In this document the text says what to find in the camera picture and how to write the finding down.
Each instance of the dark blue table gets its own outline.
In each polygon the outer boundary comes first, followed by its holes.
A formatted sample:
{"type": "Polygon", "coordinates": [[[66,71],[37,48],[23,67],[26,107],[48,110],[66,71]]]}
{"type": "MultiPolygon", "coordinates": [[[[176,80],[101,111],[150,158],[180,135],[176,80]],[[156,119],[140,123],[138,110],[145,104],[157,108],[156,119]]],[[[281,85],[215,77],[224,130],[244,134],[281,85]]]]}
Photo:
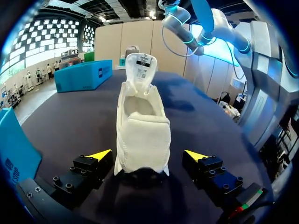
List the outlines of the dark blue table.
{"type": "MultiPolygon", "coordinates": [[[[56,93],[26,120],[23,130],[43,154],[38,175],[51,182],[80,154],[112,149],[115,157],[117,100],[125,79],[125,71],[114,71],[95,91],[56,93]]],[[[77,213],[103,224],[215,223],[222,210],[196,189],[183,169],[185,149],[220,157],[229,172],[244,178],[244,187],[256,182],[271,190],[256,150],[215,102],[177,74],[158,72],[153,84],[171,122],[169,179],[162,187],[136,190],[120,184],[111,171],[77,213]]],[[[259,208],[256,220],[267,209],[259,208]]]]}

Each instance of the white shoe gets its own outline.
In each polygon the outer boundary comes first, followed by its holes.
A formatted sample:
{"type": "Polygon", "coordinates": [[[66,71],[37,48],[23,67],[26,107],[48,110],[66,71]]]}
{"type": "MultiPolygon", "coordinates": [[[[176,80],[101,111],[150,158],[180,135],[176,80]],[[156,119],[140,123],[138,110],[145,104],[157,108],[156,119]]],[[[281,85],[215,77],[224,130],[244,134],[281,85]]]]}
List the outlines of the white shoe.
{"type": "Polygon", "coordinates": [[[157,87],[151,85],[156,68],[156,58],[147,54],[126,59],[127,81],[121,85],[117,107],[114,175],[140,168],[169,175],[170,122],[157,87]]]}

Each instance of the shoe label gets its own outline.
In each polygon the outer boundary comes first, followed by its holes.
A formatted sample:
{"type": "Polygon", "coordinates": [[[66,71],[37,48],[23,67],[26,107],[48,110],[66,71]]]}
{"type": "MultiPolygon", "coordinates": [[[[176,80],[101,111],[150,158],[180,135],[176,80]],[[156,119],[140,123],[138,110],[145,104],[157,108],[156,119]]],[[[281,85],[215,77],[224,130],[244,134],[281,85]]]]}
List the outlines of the shoe label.
{"type": "Polygon", "coordinates": [[[137,64],[137,79],[139,81],[142,81],[146,78],[146,75],[148,73],[148,69],[147,68],[150,68],[150,64],[151,64],[151,60],[153,59],[152,56],[150,55],[146,55],[146,54],[140,54],[138,55],[137,57],[137,61],[136,61],[136,64],[137,64]]]}
{"type": "Polygon", "coordinates": [[[146,55],[146,54],[138,55],[136,64],[149,68],[152,59],[153,57],[150,55],[146,55]]]}

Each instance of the blue box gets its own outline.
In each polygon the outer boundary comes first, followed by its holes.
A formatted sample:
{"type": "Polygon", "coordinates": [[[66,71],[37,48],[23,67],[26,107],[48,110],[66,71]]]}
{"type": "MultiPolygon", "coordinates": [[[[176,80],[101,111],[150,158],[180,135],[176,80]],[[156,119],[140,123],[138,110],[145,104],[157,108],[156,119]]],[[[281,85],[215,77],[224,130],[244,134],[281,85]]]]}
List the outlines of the blue box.
{"type": "Polygon", "coordinates": [[[125,58],[120,59],[120,66],[126,66],[126,59],[125,58]]]}
{"type": "Polygon", "coordinates": [[[0,111],[0,162],[8,182],[15,185],[34,179],[42,155],[23,132],[12,108],[0,111]]]}
{"type": "Polygon", "coordinates": [[[112,76],[112,60],[85,62],[55,71],[57,92],[95,90],[112,76]]]}

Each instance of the yellow triangle marker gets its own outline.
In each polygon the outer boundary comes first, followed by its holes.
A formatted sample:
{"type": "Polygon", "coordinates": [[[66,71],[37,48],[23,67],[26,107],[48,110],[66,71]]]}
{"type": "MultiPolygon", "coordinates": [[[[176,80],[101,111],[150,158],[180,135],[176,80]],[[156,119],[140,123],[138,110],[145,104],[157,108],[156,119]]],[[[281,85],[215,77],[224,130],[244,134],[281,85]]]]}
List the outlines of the yellow triangle marker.
{"type": "Polygon", "coordinates": [[[109,153],[110,151],[112,151],[111,149],[108,149],[104,152],[100,152],[100,153],[96,153],[96,154],[93,154],[93,155],[89,155],[89,156],[86,156],[86,157],[93,157],[95,159],[98,159],[98,161],[100,161],[101,159],[104,158],[105,155],[107,155],[107,153],[109,153]]]}
{"type": "Polygon", "coordinates": [[[202,158],[208,158],[210,156],[206,156],[206,155],[202,155],[202,154],[199,154],[199,153],[195,153],[195,152],[191,152],[189,150],[185,150],[185,152],[187,152],[196,162],[198,160],[201,160],[202,158]]]}

